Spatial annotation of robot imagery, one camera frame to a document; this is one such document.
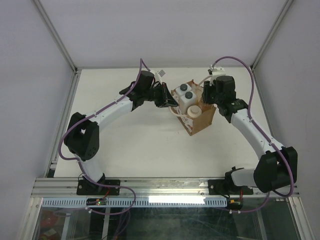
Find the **brown canvas bag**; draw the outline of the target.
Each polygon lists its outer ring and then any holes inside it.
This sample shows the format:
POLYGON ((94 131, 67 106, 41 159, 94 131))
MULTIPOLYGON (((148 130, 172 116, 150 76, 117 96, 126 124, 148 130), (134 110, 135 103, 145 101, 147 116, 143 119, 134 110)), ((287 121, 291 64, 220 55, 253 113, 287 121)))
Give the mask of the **brown canvas bag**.
MULTIPOLYGON (((213 117, 216 112, 216 107, 212 104, 205 104, 203 102, 202 93, 203 87, 199 84, 195 83, 193 80, 186 82, 185 84, 189 84, 192 88, 192 92, 196 94, 197 97, 197 106, 199 106, 202 110, 202 114, 197 118, 188 117, 187 113, 182 114, 179 108, 179 104, 176 107, 170 107, 170 112, 178 118, 181 122, 185 130, 188 132, 190 136, 204 130, 212 124, 213 117)), ((175 89, 171 91, 174 99, 179 102, 177 96, 175 95, 175 89)))

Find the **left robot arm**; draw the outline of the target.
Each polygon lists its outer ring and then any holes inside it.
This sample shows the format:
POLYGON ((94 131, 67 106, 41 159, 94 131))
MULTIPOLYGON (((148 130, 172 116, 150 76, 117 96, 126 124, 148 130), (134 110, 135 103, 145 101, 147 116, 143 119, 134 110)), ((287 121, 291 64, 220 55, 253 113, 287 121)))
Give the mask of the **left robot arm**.
POLYGON ((105 188, 105 175, 99 166, 96 154, 100 147, 100 132, 119 117, 128 114, 144 102, 153 102, 158 108, 177 107, 167 84, 162 81, 163 70, 142 70, 136 81, 121 90, 112 103, 101 110, 87 114, 79 112, 71 116, 67 132, 61 144, 74 155, 80 169, 88 180, 87 188, 100 194, 105 188))

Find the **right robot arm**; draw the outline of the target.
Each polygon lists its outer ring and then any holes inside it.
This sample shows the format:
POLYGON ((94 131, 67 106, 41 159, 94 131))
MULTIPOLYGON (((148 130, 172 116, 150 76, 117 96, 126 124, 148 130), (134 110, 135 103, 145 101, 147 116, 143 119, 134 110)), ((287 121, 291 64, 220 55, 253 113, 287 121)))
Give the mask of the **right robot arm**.
POLYGON ((293 193, 297 181, 298 153, 292 147, 267 134, 249 113, 248 104, 236 97, 236 85, 232 76, 219 76, 203 84, 202 100, 217 105, 219 113, 244 136, 257 155, 255 168, 233 167, 225 173, 223 187, 230 194, 242 186, 258 188, 263 193, 277 192, 289 186, 293 193))

